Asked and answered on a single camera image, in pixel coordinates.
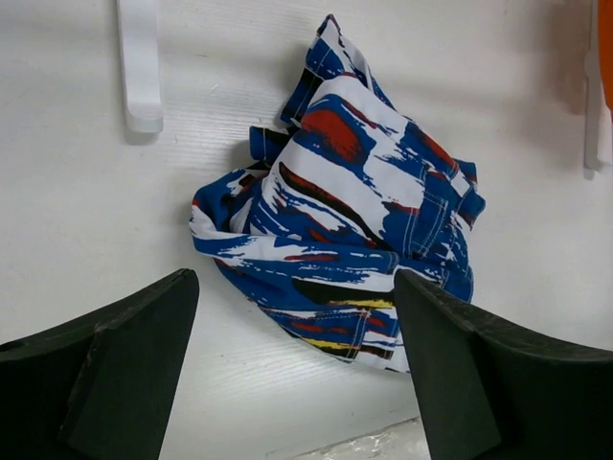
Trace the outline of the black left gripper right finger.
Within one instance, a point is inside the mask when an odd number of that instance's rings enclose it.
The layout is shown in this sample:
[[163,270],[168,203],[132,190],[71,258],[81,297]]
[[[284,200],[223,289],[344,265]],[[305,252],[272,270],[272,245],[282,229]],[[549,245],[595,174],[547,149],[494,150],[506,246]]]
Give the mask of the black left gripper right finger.
[[537,333],[413,272],[398,321],[434,459],[608,459],[612,355]]

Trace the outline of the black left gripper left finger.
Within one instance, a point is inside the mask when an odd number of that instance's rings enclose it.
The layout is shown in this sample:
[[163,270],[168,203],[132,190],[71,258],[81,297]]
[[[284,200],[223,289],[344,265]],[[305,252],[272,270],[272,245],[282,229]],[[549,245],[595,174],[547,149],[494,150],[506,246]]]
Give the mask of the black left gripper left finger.
[[199,295],[179,269],[1,346],[4,459],[156,459]]

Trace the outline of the blue white red patterned trousers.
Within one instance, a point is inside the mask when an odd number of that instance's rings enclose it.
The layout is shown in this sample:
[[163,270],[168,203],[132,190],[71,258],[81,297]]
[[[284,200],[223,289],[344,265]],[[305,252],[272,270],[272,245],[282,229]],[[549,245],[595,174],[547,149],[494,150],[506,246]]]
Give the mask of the blue white red patterned trousers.
[[280,118],[283,131],[250,129],[249,168],[195,193],[194,247],[289,335],[405,373],[395,275],[471,298],[476,167],[394,108],[333,16]]

